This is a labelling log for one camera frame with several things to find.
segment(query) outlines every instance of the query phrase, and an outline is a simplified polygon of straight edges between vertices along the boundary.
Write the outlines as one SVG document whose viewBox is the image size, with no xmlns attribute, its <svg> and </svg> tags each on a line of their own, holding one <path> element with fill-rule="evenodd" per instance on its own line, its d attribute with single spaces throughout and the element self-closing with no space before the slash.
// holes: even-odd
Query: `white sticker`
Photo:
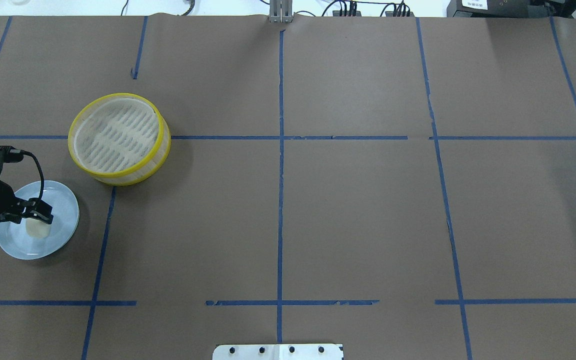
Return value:
<svg viewBox="0 0 576 360">
<path fill-rule="evenodd" d="M 461 0 L 461 4 L 467 8 L 488 9 L 488 0 Z"/>
</svg>

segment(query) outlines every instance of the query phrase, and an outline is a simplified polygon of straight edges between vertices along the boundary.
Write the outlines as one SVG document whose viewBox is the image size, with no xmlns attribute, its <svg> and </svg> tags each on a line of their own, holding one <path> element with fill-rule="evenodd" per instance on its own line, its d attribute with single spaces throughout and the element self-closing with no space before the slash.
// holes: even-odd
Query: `white plate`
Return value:
<svg viewBox="0 0 576 360">
<path fill-rule="evenodd" d="M 40 182 L 28 184 L 14 193 L 20 199 L 36 198 Z M 71 239 L 80 222 L 80 206 L 75 194 L 61 182 L 46 180 L 41 199 L 52 206 L 50 234 L 43 239 L 31 237 L 26 232 L 26 219 L 20 224 L 0 222 L 0 246 L 8 255 L 21 259 L 43 258 L 59 250 Z"/>
</svg>

